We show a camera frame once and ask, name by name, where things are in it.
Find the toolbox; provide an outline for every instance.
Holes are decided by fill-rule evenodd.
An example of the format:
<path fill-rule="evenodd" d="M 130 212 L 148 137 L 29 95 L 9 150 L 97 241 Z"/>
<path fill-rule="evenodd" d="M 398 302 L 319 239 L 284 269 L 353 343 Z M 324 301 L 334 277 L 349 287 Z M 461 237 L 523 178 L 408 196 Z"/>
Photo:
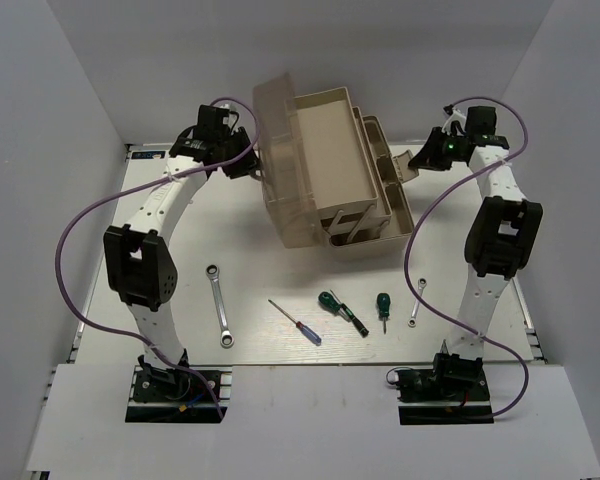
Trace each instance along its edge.
<path fill-rule="evenodd" d="M 285 247 L 324 245 L 339 260 L 404 248 L 407 175 L 345 87 L 296 96 L 285 74 L 255 87 L 253 105 L 264 201 Z"/>

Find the black mounting plate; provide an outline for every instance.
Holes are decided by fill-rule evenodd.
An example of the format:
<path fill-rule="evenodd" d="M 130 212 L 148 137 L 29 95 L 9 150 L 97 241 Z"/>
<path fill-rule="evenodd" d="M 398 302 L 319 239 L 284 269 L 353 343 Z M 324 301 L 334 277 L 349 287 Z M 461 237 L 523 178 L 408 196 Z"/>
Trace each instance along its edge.
<path fill-rule="evenodd" d="M 413 369 L 413 373 L 422 378 L 429 378 L 433 374 L 433 369 Z M 477 383 L 468 392 L 458 392 L 453 396 L 442 396 L 437 388 L 416 389 L 408 384 L 400 386 L 399 391 L 400 425 L 494 423 L 493 418 L 489 418 L 493 411 L 489 403 L 491 395 L 484 372 L 480 373 Z"/>
<path fill-rule="evenodd" d="M 221 376 L 230 373 L 226 370 L 197 370 L 207 381 L 213 381 L 213 393 L 220 398 Z M 137 370 L 127 405 L 125 423 L 220 423 L 218 412 L 208 390 L 202 381 L 191 375 L 189 392 L 181 399 L 173 400 L 169 393 L 160 388 L 159 382 L 151 382 L 151 377 L 144 370 Z M 200 394 L 204 394 L 191 408 L 183 412 L 178 407 Z"/>

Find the screwdriver handle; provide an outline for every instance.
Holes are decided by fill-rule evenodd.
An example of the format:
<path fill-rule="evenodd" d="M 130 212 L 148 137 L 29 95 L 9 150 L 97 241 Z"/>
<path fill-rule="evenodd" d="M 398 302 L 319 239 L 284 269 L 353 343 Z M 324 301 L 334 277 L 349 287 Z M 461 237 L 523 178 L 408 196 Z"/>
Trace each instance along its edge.
<path fill-rule="evenodd" d="M 329 292 L 322 292 L 320 295 L 318 295 L 318 302 L 320 302 L 320 305 L 334 315 L 336 315 L 340 310 L 340 304 Z"/>
<path fill-rule="evenodd" d="M 379 293 L 376 298 L 376 305 L 378 306 L 378 314 L 381 318 L 389 317 L 389 306 L 391 305 L 391 297 L 387 293 Z"/>
<path fill-rule="evenodd" d="M 347 319 L 353 321 L 353 319 L 356 318 L 356 316 L 353 314 L 351 309 L 349 307 L 347 307 L 344 303 L 340 304 L 340 309 L 344 312 Z"/>
<path fill-rule="evenodd" d="M 309 339 L 311 343 L 316 346 L 320 346 L 322 344 L 322 339 L 318 336 L 316 332 L 311 330 L 302 322 L 296 323 L 296 328 L 302 332 L 302 334 Z"/>
<path fill-rule="evenodd" d="M 356 330 L 358 330 L 358 333 L 362 338 L 365 338 L 367 335 L 369 335 L 369 330 L 367 330 L 367 327 L 365 327 L 363 323 L 358 320 L 358 317 L 351 317 L 351 323 L 353 323 L 353 326 L 356 327 Z"/>

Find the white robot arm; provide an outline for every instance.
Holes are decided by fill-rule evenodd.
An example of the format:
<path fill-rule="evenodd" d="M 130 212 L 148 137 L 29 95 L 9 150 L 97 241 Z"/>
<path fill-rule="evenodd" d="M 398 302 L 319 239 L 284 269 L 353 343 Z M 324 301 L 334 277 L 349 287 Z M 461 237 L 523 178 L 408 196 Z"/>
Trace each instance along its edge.
<path fill-rule="evenodd" d="M 203 165 L 215 165 L 234 158 L 249 148 L 244 128 L 235 130 L 237 115 L 230 105 L 201 105 L 198 123 L 184 130 L 169 151 L 163 175 L 169 177 Z M 230 178 L 251 174 L 259 161 L 253 150 L 229 166 Z M 166 360 L 189 366 L 186 349 L 176 334 L 170 299 L 175 292 L 178 272 L 168 244 L 185 208 L 206 183 L 210 173 L 199 172 L 154 188 L 145 203 L 123 227 L 111 226 L 104 235 L 109 286 L 127 304 L 138 330 Z M 140 365 L 163 390 L 177 392 L 182 376 L 170 369 L 145 346 Z"/>
<path fill-rule="evenodd" d="M 167 160 L 164 175 L 171 175 L 197 166 L 202 166 L 202 164 L 192 162 L 190 157 L 170 157 Z M 168 246 L 173 230 L 184 213 L 184 209 L 206 181 L 206 173 L 200 172 L 156 187 L 151 191 L 144 205 L 127 222 L 129 230 L 142 233 L 156 232 L 156 235 L 162 237 Z M 177 273 L 166 275 L 161 288 L 164 289 L 166 295 L 170 296 L 175 290 L 176 283 Z M 127 306 L 136 320 L 140 333 L 150 339 L 167 360 L 175 364 L 180 363 L 185 350 L 176 334 L 170 302 L 162 303 L 156 311 L 152 311 L 147 305 L 138 303 L 127 304 Z M 144 352 L 145 362 L 156 368 L 167 368 L 146 345 Z"/>
<path fill-rule="evenodd" d="M 466 116 L 451 107 L 445 111 L 448 120 L 432 130 L 410 168 L 444 171 L 461 161 L 476 173 L 505 162 L 509 145 L 496 135 L 495 108 L 471 107 Z M 478 334 L 454 326 L 444 340 L 432 378 L 447 392 L 467 390 L 482 375 L 482 337 L 502 292 L 526 266 L 542 218 L 542 206 L 527 200 L 506 163 L 477 182 L 482 205 L 465 244 L 468 278 L 457 318 Z"/>

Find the ratcheting wrench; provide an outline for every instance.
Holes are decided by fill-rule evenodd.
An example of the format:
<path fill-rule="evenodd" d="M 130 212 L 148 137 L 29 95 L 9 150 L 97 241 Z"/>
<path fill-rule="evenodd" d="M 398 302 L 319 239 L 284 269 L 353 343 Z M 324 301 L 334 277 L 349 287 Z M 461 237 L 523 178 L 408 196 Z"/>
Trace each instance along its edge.
<path fill-rule="evenodd" d="M 207 267 L 207 278 L 211 281 L 211 289 L 213 290 L 213 299 L 216 302 L 216 312 L 218 312 L 218 320 L 220 320 L 220 345 L 223 348 L 233 347 L 233 335 L 229 332 L 227 324 L 227 316 L 224 313 L 224 302 L 222 301 L 222 292 L 220 292 L 220 281 L 218 279 L 220 269 L 216 265 Z"/>
<path fill-rule="evenodd" d="M 427 286 L 427 281 L 424 278 L 418 280 L 418 295 L 422 296 L 422 292 L 424 292 L 424 287 Z M 420 308 L 420 300 L 416 299 L 416 304 L 413 306 L 413 311 L 411 312 L 411 318 L 409 318 L 409 326 L 416 326 L 416 317 L 418 316 L 418 309 Z"/>

